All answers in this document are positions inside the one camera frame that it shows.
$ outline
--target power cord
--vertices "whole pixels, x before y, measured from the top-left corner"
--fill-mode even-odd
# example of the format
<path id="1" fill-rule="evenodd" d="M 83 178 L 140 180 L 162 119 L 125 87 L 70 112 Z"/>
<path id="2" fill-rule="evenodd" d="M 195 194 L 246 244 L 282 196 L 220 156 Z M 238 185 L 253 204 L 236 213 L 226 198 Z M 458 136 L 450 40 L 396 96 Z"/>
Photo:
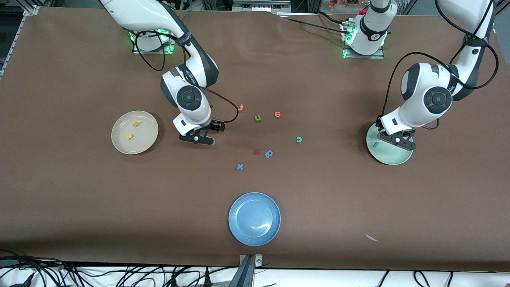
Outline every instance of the power cord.
<path id="1" fill-rule="evenodd" d="M 392 81 L 393 81 L 393 76 L 395 75 L 395 72 L 397 71 L 397 68 L 398 68 L 398 66 L 400 65 L 400 63 L 401 63 L 401 62 L 402 62 L 405 58 L 407 58 L 408 56 L 411 56 L 411 55 L 422 55 L 422 56 L 425 56 L 425 57 L 427 57 L 427 58 L 429 58 L 429 59 L 432 59 L 432 60 L 434 60 L 434 61 L 438 62 L 440 65 L 442 65 L 442 66 L 443 66 L 446 70 L 448 70 L 448 71 L 449 71 L 452 75 L 454 75 L 454 74 L 453 74 L 453 71 L 450 69 L 450 67 L 448 67 L 445 63 L 443 63 L 441 60 L 439 60 L 438 58 L 436 58 L 436 57 L 434 57 L 434 56 L 431 56 L 431 55 L 429 55 L 429 54 L 427 54 L 427 53 L 423 53 L 423 52 L 411 52 L 411 53 L 407 53 L 407 54 L 405 54 L 405 55 L 404 55 L 402 58 L 400 58 L 400 60 L 397 62 L 397 64 L 395 65 L 395 68 L 393 68 L 393 72 L 391 73 L 390 81 L 389 81 L 389 83 L 388 83 L 388 89 L 386 90 L 386 98 L 385 98 L 385 101 L 384 101 L 384 105 L 382 106 L 382 113 L 381 113 L 381 115 L 384 115 L 384 111 L 385 111 L 385 109 L 386 109 L 386 104 L 388 103 L 388 97 L 389 97 L 389 94 L 390 94 L 390 86 L 391 86 L 391 83 L 392 83 Z M 480 89 L 480 88 L 483 88 L 483 87 L 487 86 L 487 84 L 488 84 L 488 83 L 490 83 L 490 82 L 492 81 L 492 79 L 494 78 L 494 76 L 495 76 L 495 74 L 494 74 L 494 75 L 491 77 L 491 79 L 489 79 L 489 81 L 488 81 L 487 83 L 485 83 L 484 85 L 481 85 L 481 86 L 479 86 L 479 87 L 469 87 L 469 86 L 468 86 L 467 88 L 469 88 L 469 89 Z M 463 82 L 461 82 L 458 78 L 457 78 L 457 81 L 458 81 L 461 85 L 463 85 L 464 87 L 466 87 L 466 86 L 467 86 L 466 84 L 464 84 Z M 428 128 L 428 129 L 430 129 L 430 130 L 434 130 L 434 129 L 436 129 L 438 126 L 439 126 L 439 121 L 438 121 L 438 123 L 437 123 L 437 126 L 436 126 L 436 127 L 434 127 L 434 128 Z"/>
<path id="2" fill-rule="evenodd" d="M 384 280 L 386 279 L 386 276 L 390 273 L 390 270 L 386 270 L 386 273 L 384 273 L 384 275 L 382 276 L 382 279 L 379 283 L 379 285 L 377 285 L 377 287 L 382 287 L 383 286 L 383 283 L 384 283 Z"/>
<path id="3" fill-rule="evenodd" d="M 184 57 L 184 62 L 186 63 L 186 53 L 187 53 L 188 51 L 186 51 L 186 49 L 184 48 L 184 46 L 183 46 L 182 48 L 183 48 L 183 57 Z M 184 78 L 186 78 L 186 81 L 188 81 L 188 83 L 191 83 L 191 82 L 192 82 L 192 81 L 191 81 L 191 79 L 189 79 L 189 76 L 188 76 L 186 73 L 184 73 Z M 231 122 L 233 122 L 233 121 L 235 121 L 235 120 L 237 119 L 237 117 L 239 116 L 239 109 L 237 108 L 237 105 L 236 105 L 236 104 L 234 104 L 231 100 L 229 100 L 229 99 L 225 98 L 224 96 L 222 96 L 222 95 L 218 94 L 217 92 L 215 92 L 215 91 L 213 91 L 213 90 L 211 90 L 211 89 L 208 89 L 208 88 L 206 88 L 206 87 L 202 87 L 202 86 L 200 86 L 200 85 L 195 85 L 195 86 L 197 86 L 198 88 L 200 88 L 200 89 L 202 89 L 202 90 L 206 90 L 206 91 L 208 91 L 208 92 L 210 92 L 210 93 L 214 94 L 215 96 L 219 97 L 220 99 L 222 99 L 222 100 L 226 101 L 227 103 L 231 104 L 231 105 L 232 105 L 232 106 L 236 109 L 236 115 L 234 116 L 234 118 L 233 118 L 233 119 L 231 119 L 231 120 L 229 120 L 229 121 L 221 121 L 221 122 L 223 122 L 223 123 L 231 123 Z"/>
<path id="4" fill-rule="evenodd" d="M 314 12 L 315 14 L 320 14 L 324 17 L 326 17 L 329 21 L 333 22 L 333 23 L 337 23 L 337 24 L 341 24 L 343 21 L 346 21 L 346 20 L 349 20 L 349 18 L 345 19 L 345 20 L 335 20 L 333 18 L 331 18 L 328 14 L 322 12 L 322 11 L 317 11 L 317 12 Z"/>
<path id="5" fill-rule="evenodd" d="M 211 287 L 213 283 L 211 282 L 211 277 L 209 276 L 209 267 L 206 267 L 205 279 L 203 281 L 203 287 Z"/>
<path id="6" fill-rule="evenodd" d="M 487 15 L 488 15 L 488 13 L 489 13 L 490 9 L 491 9 L 491 5 L 489 4 L 489 5 L 487 6 L 487 9 L 485 10 L 485 14 L 483 15 L 483 17 L 482 17 L 482 19 L 481 19 L 480 23 L 478 23 L 478 26 L 476 27 L 476 30 L 475 30 L 475 32 L 474 32 L 473 34 L 476 34 L 476 33 L 478 32 L 478 30 L 480 30 L 480 28 L 481 28 L 481 24 L 483 23 L 483 21 L 485 21 L 485 18 L 487 17 Z M 457 53 L 455 53 L 455 55 L 453 56 L 453 58 L 451 58 L 451 60 L 450 60 L 450 64 L 451 64 L 451 63 L 453 62 L 453 60 L 457 57 L 457 55 L 458 55 L 458 54 L 462 51 L 462 49 L 464 49 L 464 47 L 465 47 L 465 46 L 466 46 L 466 45 L 465 45 L 465 44 L 463 44 L 463 45 L 461 46 L 461 48 L 457 51 Z"/>
<path id="7" fill-rule="evenodd" d="M 469 37 L 471 38 L 474 38 L 474 39 L 477 39 L 477 40 L 481 40 L 480 37 L 476 36 L 475 34 L 459 27 L 457 24 L 453 23 L 450 19 L 448 19 L 448 17 L 446 17 L 446 15 L 443 13 L 443 11 L 441 10 L 441 7 L 439 7 L 439 0 L 434 0 L 434 3 L 436 4 L 436 8 L 439 12 L 439 14 L 441 15 L 441 17 L 448 23 L 450 24 L 452 27 L 454 27 L 455 29 L 465 33 L 466 35 L 468 35 Z M 490 1 L 489 2 L 489 5 L 486 9 L 486 12 L 485 12 L 485 15 L 483 17 L 483 19 L 480 21 L 479 25 L 478 26 L 481 26 L 481 23 L 483 23 L 483 20 L 485 19 L 487 13 L 489 12 L 490 8 L 491 8 L 491 5 L 492 5 L 493 1 Z M 472 87 L 470 85 L 467 85 L 466 83 L 462 82 L 460 79 L 457 78 L 457 81 L 459 84 L 461 84 L 462 87 L 466 88 L 466 89 L 470 89 L 470 90 L 475 90 L 475 89 L 481 89 L 485 86 L 487 86 L 490 82 L 492 82 L 492 80 L 494 79 L 494 77 L 496 77 L 496 74 L 498 73 L 498 69 L 499 69 L 499 57 L 498 57 L 498 54 L 496 53 L 496 51 L 494 50 L 494 48 L 489 44 L 487 43 L 487 48 L 492 52 L 492 54 L 494 55 L 494 60 L 496 61 L 496 65 L 495 65 L 495 68 L 494 68 L 494 72 L 492 73 L 492 76 L 489 78 L 489 80 L 487 80 L 483 85 L 480 85 L 480 86 L 476 86 L 476 87 Z M 452 71 L 449 67 L 447 67 L 443 62 L 440 62 L 438 61 L 439 63 L 441 63 L 441 65 L 443 65 L 451 74 Z"/>
<path id="8" fill-rule="evenodd" d="M 449 273 L 450 273 L 450 276 L 448 277 L 448 282 L 446 283 L 446 287 L 450 287 L 451 280 L 453 279 L 453 271 L 449 271 Z M 425 287 L 424 285 L 422 285 L 418 281 L 418 278 L 416 277 L 416 274 L 420 274 L 421 277 L 423 278 L 423 280 L 425 281 L 425 284 L 427 285 L 427 287 L 430 287 L 430 284 L 428 283 L 427 277 L 425 277 L 425 274 L 423 274 L 423 272 L 419 271 L 419 270 L 416 270 L 416 271 L 413 272 L 413 278 L 414 278 L 416 284 L 418 284 L 420 287 Z"/>
<path id="9" fill-rule="evenodd" d="M 335 31 L 335 32 L 338 32 L 338 33 L 341 33 L 341 34 L 349 34 L 349 32 L 347 32 L 347 31 L 341 31 L 341 30 L 338 30 L 338 29 L 328 28 L 328 27 L 324 27 L 324 26 L 320 26 L 320 25 L 315 25 L 315 24 L 312 24 L 312 23 L 303 22 L 303 21 L 294 20 L 294 19 L 288 19 L 288 18 L 286 18 L 286 19 L 289 20 L 289 21 L 292 21 L 292 22 L 297 22 L 297 23 L 308 25 L 308 26 L 314 26 L 314 27 L 318 27 L 318 28 L 321 28 L 321 29 L 325 29 L 325 30 Z"/>
<path id="10" fill-rule="evenodd" d="M 154 68 L 154 66 L 152 66 L 146 59 L 145 57 L 142 55 L 142 53 L 140 52 L 140 49 L 138 48 L 138 38 L 140 35 L 144 34 L 144 33 L 148 33 L 148 32 L 153 32 L 154 33 L 154 36 L 149 36 L 149 37 L 155 37 L 157 36 L 159 41 L 160 41 L 160 44 L 161 44 L 161 48 L 163 48 L 163 41 L 161 40 L 161 37 L 159 37 L 160 34 L 162 33 L 159 33 L 157 31 L 141 31 L 141 32 L 138 32 L 138 33 L 132 33 L 135 35 L 135 47 L 136 47 L 136 51 L 138 52 L 138 55 L 140 55 L 140 57 L 142 58 L 142 60 L 147 64 L 149 65 L 149 67 L 151 67 L 153 70 L 155 71 L 162 71 L 164 68 L 165 68 L 165 51 L 163 51 L 163 64 L 161 65 L 161 68 L 159 69 L 156 69 Z M 176 40 L 177 38 L 173 35 L 170 35 L 170 34 L 165 34 L 165 36 L 171 38 L 172 40 Z"/>
<path id="11" fill-rule="evenodd" d="M 220 269 L 216 269 L 214 271 L 210 271 L 209 274 L 213 274 L 213 273 L 216 273 L 216 272 L 219 272 L 219 271 L 223 271 L 225 269 L 230 269 L 230 268 L 238 268 L 239 266 L 229 266 L 229 267 L 223 267 L 223 268 L 220 268 Z M 198 285 L 198 282 L 200 281 L 200 279 L 204 278 L 205 275 L 202 275 L 198 278 L 196 278 L 194 281 L 192 281 L 191 283 L 189 283 L 186 287 L 191 287 L 191 285 L 193 285 L 195 283 L 195 287 Z"/>

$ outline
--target metal frame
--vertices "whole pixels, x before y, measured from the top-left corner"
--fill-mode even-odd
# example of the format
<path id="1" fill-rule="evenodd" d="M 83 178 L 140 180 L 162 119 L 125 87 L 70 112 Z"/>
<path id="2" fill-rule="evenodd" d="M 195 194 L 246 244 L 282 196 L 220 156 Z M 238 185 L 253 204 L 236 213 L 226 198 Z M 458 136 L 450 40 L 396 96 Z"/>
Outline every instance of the metal frame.
<path id="1" fill-rule="evenodd" d="M 21 33 L 21 28 L 23 28 L 23 25 L 25 24 L 25 20 L 27 19 L 27 16 L 23 16 L 23 19 L 21 20 L 21 23 L 19 24 L 18 31 L 16 31 L 16 36 L 14 36 L 14 40 L 12 41 L 11 47 L 9 49 L 9 53 L 7 54 L 7 57 L 5 58 L 4 65 L 2 66 L 2 69 L 0 70 L 0 79 L 2 79 L 2 76 L 4 75 L 5 68 L 7 67 L 7 63 L 9 63 L 9 59 L 11 58 L 12 50 L 14 49 L 14 45 L 16 45 L 16 42 L 18 41 L 19 34 Z"/>
<path id="2" fill-rule="evenodd" d="M 260 256 L 260 264 L 262 263 L 262 255 L 241 255 L 241 264 L 237 269 L 236 274 L 230 281 L 228 287 L 252 287 L 253 278 L 255 276 L 255 264 L 257 263 L 257 256 Z"/>
<path id="3" fill-rule="evenodd" d="M 407 8 L 404 10 L 402 15 L 409 15 L 409 12 L 413 9 L 414 5 L 416 4 L 418 0 L 411 0 L 409 1 L 409 4 L 407 5 Z"/>
<path id="4" fill-rule="evenodd" d="M 510 0 L 496 1 L 496 16 L 510 6 Z"/>
<path id="5" fill-rule="evenodd" d="M 55 0 L 16 0 L 19 6 L 23 8 L 23 16 L 37 15 L 40 6 L 52 6 Z"/>

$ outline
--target blue plate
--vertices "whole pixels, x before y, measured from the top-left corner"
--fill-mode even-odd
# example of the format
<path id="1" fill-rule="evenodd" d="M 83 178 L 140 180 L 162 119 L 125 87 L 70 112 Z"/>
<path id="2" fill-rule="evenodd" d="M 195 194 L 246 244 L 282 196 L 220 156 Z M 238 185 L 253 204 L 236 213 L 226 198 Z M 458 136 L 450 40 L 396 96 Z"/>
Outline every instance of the blue plate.
<path id="1" fill-rule="evenodd" d="M 280 229 L 280 209 L 263 193 L 241 195 L 228 214 L 232 235 L 242 244 L 260 246 L 270 242 Z"/>

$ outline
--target plate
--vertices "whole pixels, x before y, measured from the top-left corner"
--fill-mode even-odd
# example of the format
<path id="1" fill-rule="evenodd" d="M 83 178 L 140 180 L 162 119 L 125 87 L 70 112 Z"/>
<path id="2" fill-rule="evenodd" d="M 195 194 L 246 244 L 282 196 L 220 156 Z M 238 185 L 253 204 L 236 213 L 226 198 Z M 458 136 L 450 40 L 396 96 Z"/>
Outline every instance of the plate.
<path id="1" fill-rule="evenodd" d="M 399 165 L 406 162 L 412 155 L 413 151 L 408 151 L 392 145 L 389 142 L 380 140 L 377 137 L 379 131 L 375 124 L 373 124 L 367 132 L 367 147 L 370 153 L 378 161 L 388 165 Z"/>
<path id="2" fill-rule="evenodd" d="M 125 154 L 139 154 L 148 150 L 158 138 L 158 122 L 148 112 L 132 111 L 121 116 L 112 128 L 113 146 Z"/>
<path id="3" fill-rule="evenodd" d="M 281 215 L 276 202 L 263 193 L 241 195 L 228 214 L 232 235 L 242 244 L 267 244 L 280 229 Z"/>

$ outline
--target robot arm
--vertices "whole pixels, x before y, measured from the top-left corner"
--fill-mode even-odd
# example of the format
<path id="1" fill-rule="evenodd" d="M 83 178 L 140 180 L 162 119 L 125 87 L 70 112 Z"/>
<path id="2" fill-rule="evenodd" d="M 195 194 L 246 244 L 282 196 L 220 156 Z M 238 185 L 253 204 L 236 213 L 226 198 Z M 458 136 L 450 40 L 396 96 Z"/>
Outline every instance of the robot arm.
<path id="1" fill-rule="evenodd" d="M 361 55 L 377 52 L 388 35 L 388 27 L 397 15 L 397 9 L 395 0 L 370 1 L 367 13 L 354 18 L 357 29 L 346 44 Z"/>
<path id="2" fill-rule="evenodd" d="M 439 3 L 447 15 L 459 19 L 468 32 L 482 40 L 465 37 L 458 62 L 448 65 L 453 74 L 440 64 L 411 66 L 400 85 L 405 103 L 380 118 L 386 135 L 412 131 L 435 121 L 448 111 L 452 101 L 462 100 L 473 91 L 458 83 L 459 80 L 472 87 L 478 82 L 480 62 L 494 21 L 494 3 L 492 0 L 440 0 Z"/>
<path id="3" fill-rule="evenodd" d="M 157 0 L 100 0 L 113 19 L 132 31 L 165 29 L 172 32 L 177 45 L 188 51 L 190 58 L 161 78 L 161 90 L 169 102 L 181 112 L 173 123 L 182 140 L 191 132 L 211 124 L 211 107 L 199 87 L 209 87 L 218 79 L 218 67 L 202 49 L 175 12 Z M 213 144 L 208 138 L 204 144 Z"/>

